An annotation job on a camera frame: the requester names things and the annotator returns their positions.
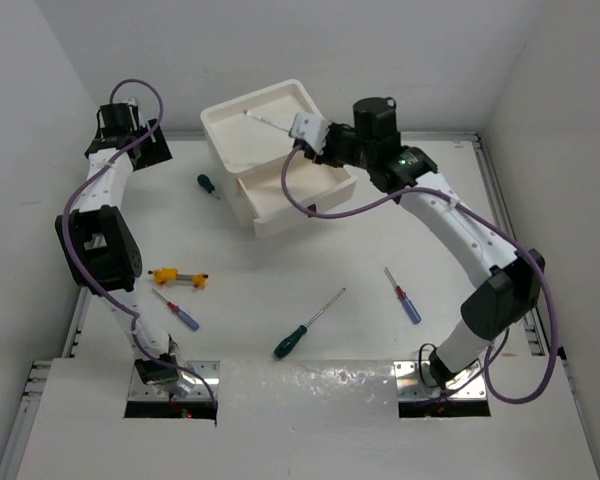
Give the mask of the small stubby green screwdriver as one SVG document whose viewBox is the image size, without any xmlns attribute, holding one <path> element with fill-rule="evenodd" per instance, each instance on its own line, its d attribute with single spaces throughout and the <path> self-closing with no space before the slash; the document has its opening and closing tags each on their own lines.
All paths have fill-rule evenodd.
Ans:
<svg viewBox="0 0 600 480">
<path fill-rule="evenodd" d="M 208 194 L 210 194 L 211 196 L 213 196 L 216 199 L 220 199 L 217 191 L 216 191 L 216 187 L 213 184 L 213 182 L 211 181 L 211 179 L 205 175 L 205 174 L 200 174 L 196 177 L 197 183 L 198 185 Z"/>
</svg>

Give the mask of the long green screwdriver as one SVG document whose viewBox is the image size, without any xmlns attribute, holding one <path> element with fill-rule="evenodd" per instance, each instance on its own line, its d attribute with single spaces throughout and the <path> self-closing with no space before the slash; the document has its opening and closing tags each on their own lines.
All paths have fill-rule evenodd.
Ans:
<svg viewBox="0 0 600 480">
<path fill-rule="evenodd" d="M 292 333 L 283 338 L 273 350 L 273 357 L 276 360 L 286 358 L 296 347 L 296 345 L 307 334 L 308 329 L 316 320 L 318 320 L 344 293 L 345 288 L 341 288 L 320 310 L 318 310 L 308 322 L 299 325 Z"/>
</svg>

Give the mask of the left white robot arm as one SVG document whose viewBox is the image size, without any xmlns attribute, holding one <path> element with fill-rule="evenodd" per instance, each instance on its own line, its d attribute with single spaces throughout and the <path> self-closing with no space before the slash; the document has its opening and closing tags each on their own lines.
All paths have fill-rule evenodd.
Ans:
<svg viewBox="0 0 600 480">
<path fill-rule="evenodd" d="M 101 106 L 97 130 L 85 157 L 87 176 L 97 176 L 71 202 L 55 229 L 74 281 L 107 305 L 130 344 L 135 377 L 168 394 L 181 379 L 177 345 L 140 300 L 136 280 L 143 272 L 140 248 L 121 213 L 132 173 L 171 158 L 156 119 L 144 120 L 133 99 Z"/>
</svg>

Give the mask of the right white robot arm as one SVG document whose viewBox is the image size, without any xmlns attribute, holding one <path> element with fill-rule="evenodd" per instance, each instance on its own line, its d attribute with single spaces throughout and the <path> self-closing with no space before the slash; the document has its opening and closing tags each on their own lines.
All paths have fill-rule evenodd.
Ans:
<svg viewBox="0 0 600 480">
<path fill-rule="evenodd" d="M 353 113 L 353 125 L 319 114 L 297 115 L 290 135 L 316 164 L 365 170 L 373 185 L 420 220 L 464 269 L 475 291 L 461 305 L 452 333 L 429 356 L 427 378 L 443 388 L 536 307 L 544 259 L 478 221 L 430 156 L 403 144 L 393 99 L 359 100 Z"/>
</svg>

